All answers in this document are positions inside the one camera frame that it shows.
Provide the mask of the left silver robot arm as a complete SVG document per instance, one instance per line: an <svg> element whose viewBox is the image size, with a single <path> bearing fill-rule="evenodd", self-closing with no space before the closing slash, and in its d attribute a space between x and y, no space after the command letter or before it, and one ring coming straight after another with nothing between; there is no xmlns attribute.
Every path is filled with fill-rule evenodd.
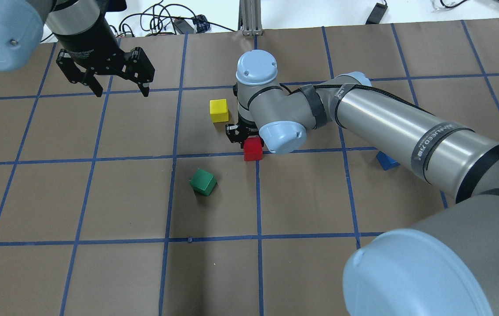
<svg viewBox="0 0 499 316"><path fill-rule="evenodd" d="M55 60L65 78L100 97L97 76L118 76L149 95L155 68L144 50L121 50L105 14L127 8L125 0L0 0L0 72L29 62L47 26L61 44Z"/></svg>

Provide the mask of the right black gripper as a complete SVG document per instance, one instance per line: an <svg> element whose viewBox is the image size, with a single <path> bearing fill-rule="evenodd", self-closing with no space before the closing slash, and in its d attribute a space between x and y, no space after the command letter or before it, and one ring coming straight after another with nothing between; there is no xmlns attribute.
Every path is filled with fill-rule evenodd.
<svg viewBox="0 0 499 316"><path fill-rule="evenodd" d="M238 123L226 124L225 134L232 144L238 143L241 148L244 148L244 142L249 134L258 134L258 127L250 111L239 101L237 83L233 85L233 94L237 98Z"/></svg>

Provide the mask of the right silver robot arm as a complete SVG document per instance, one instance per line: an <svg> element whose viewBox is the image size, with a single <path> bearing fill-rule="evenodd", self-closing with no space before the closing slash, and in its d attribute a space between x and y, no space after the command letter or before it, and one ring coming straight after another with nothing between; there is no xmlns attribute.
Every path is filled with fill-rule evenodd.
<svg viewBox="0 0 499 316"><path fill-rule="evenodd" d="M258 134L273 154L297 150L329 122L370 142L455 204L356 250L342 283L352 316L499 316L499 142L384 90L361 72L285 94L276 59L243 53L233 143Z"/></svg>

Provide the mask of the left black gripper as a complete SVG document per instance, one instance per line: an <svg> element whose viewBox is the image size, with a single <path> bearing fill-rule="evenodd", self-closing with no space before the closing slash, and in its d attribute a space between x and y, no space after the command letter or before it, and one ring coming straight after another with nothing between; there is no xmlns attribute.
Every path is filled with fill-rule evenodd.
<svg viewBox="0 0 499 316"><path fill-rule="evenodd" d="M143 48L121 50L106 20L96 20L75 34L57 33L56 38L62 46L56 64L70 83L87 86L101 97L103 87L95 76L116 75L134 82L144 97L149 96L155 67Z"/></svg>

